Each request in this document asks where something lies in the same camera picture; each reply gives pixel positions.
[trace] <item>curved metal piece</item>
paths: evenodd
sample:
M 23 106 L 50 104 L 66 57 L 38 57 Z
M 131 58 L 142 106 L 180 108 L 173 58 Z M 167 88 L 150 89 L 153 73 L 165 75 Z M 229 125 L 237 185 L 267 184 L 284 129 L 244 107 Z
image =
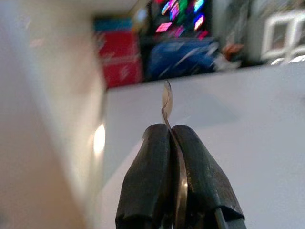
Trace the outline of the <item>curved metal piece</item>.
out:
M 187 201 L 187 176 L 186 176 L 186 168 L 185 168 L 185 161 L 183 158 L 183 153 L 181 148 L 178 144 L 177 138 L 175 137 L 171 126 L 168 122 L 168 117 L 172 111 L 173 107 L 173 94 L 172 88 L 168 81 L 164 83 L 164 91 L 162 96 L 162 104 L 163 107 L 161 109 L 164 122 L 170 129 L 171 137 L 175 147 L 176 153 L 176 166 L 175 166 L 175 221 L 174 226 L 176 229 L 183 229 L 185 225 L 185 216 L 186 216 L 186 201 Z

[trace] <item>metal tip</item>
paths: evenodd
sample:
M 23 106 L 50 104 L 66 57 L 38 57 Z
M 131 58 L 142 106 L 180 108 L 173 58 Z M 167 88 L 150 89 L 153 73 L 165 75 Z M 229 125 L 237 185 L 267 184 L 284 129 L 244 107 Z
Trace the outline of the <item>metal tip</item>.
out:
M 168 80 L 164 83 L 164 90 L 162 95 L 162 114 L 164 119 L 168 119 L 168 117 L 171 114 L 172 107 L 173 107 L 173 93 L 172 93 L 172 87 L 170 85 L 170 82 Z

